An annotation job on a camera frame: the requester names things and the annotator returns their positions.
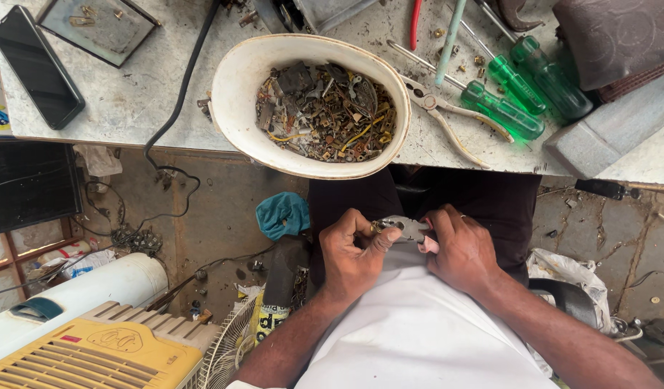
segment screwdriver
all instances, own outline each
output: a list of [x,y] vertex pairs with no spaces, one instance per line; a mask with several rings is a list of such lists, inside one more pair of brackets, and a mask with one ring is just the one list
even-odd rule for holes
[[[387,45],[427,70],[436,73],[435,66],[431,65],[430,62],[404,49],[395,41],[387,40]],[[486,91],[485,86],[480,82],[473,80],[465,85],[448,74],[445,75],[444,79],[462,91],[462,101],[469,105],[475,105],[482,114],[497,121],[509,132],[513,132],[527,140],[534,140],[543,134],[546,127],[540,119],[530,115],[517,105]]]
[[540,115],[546,110],[546,103],[531,89],[531,86],[524,81],[508,63],[507,59],[502,55],[497,57],[488,50],[488,47],[476,36],[469,26],[462,20],[460,21],[462,27],[472,38],[479,44],[479,46],[490,57],[491,61],[488,63],[488,68],[493,74],[498,77],[503,85],[512,92],[515,98],[524,105],[524,109],[529,111],[532,115]]
[[593,104],[581,90],[562,73],[560,65],[551,62],[541,50],[541,44],[531,35],[518,38],[483,0],[474,0],[503,34],[515,44],[510,57],[533,77],[534,82],[551,99],[562,117],[567,120],[580,119],[593,108]]

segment smartphone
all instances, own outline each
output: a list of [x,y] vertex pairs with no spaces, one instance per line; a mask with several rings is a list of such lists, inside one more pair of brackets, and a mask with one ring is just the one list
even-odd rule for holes
[[0,51],[51,129],[62,129],[85,100],[27,8],[16,5],[1,19]]

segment screwdriver handle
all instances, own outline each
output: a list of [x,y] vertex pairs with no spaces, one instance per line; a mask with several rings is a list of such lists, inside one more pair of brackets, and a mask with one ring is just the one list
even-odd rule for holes
[[496,78],[500,79],[502,85],[512,92],[515,98],[532,115],[540,115],[546,110],[546,103],[541,99],[531,86],[524,81],[502,55],[498,55],[488,63],[488,68]]
[[461,93],[462,100],[500,123],[509,132],[514,132],[526,140],[534,140],[543,134],[546,128],[536,116],[530,115],[517,105],[485,90],[480,82],[473,80]]
[[531,74],[563,118],[577,120],[587,115],[593,108],[591,101],[568,80],[557,63],[548,59],[540,46],[536,38],[528,35],[512,47],[510,57]]

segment white tabletop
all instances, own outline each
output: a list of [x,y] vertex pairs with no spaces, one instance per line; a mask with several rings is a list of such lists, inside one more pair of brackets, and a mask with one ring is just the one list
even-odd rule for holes
[[[44,2],[19,1],[34,15]],[[176,103],[181,78],[210,1],[135,2],[157,18],[162,27],[152,32],[121,69],[45,33],[86,101],[85,110],[63,130],[53,131],[46,125],[6,60],[0,57],[6,102],[13,133],[17,137],[140,146],[162,126]],[[555,0],[529,0],[521,13],[523,19],[543,19],[546,22],[532,33],[541,41],[547,53],[557,44],[554,36],[557,21],[551,12],[554,3]],[[454,2],[448,0],[447,4],[453,6]],[[435,39],[431,32],[436,28],[447,29],[452,16],[447,4],[444,0],[424,0],[418,22],[416,54],[434,64],[437,62],[435,52],[442,46],[444,38]],[[0,19],[12,6],[9,1],[0,0]],[[385,43],[387,39],[392,39],[405,47],[409,46],[412,7],[413,1],[402,0],[388,0],[385,6],[374,4],[328,32],[327,36],[376,53],[394,65],[400,73],[415,77],[424,84],[431,84],[433,77],[426,70]],[[236,7],[230,13],[224,8],[219,9],[194,70],[183,111],[176,124],[157,142],[157,146],[236,151],[200,112],[196,100],[207,97],[205,92],[212,84],[216,66],[229,49],[250,37],[269,33],[259,20],[245,28],[239,27],[238,20],[252,9],[250,2],[241,12]],[[509,41],[506,38],[496,41],[500,31],[475,3],[467,2],[464,20],[494,53],[508,52]],[[459,33],[457,44],[460,51],[450,61],[449,74],[466,83],[476,76],[474,56],[485,54],[465,32]],[[466,67],[466,73],[457,70],[460,64]],[[489,80],[486,87],[497,94],[495,82]],[[458,89],[454,86],[445,82],[440,88],[433,87],[433,90],[452,104],[460,104]],[[412,110],[411,129],[394,162],[475,168],[453,152],[435,119],[414,104]],[[544,119],[546,130],[543,135],[526,144],[513,145],[473,119],[450,115],[447,120],[466,148],[491,164],[492,170],[569,175],[542,149],[544,140],[560,128],[550,115]],[[599,174],[598,178],[664,185],[664,129]]]

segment dark trousers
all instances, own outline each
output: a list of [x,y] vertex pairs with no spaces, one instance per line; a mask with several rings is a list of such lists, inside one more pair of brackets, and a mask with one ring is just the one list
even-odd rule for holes
[[[490,231],[500,268],[528,287],[526,254],[541,176],[447,168],[432,172],[430,191],[418,208],[412,207],[418,209],[415,214],[406,216],[420,219],[429,210],[452,204]],[[320,231],[349,208],[358,209],[368,220],[405,215],[388,168],[363,179],[310,180],[308,203],[313,225],[310,278],[318,287],[325,279]]]

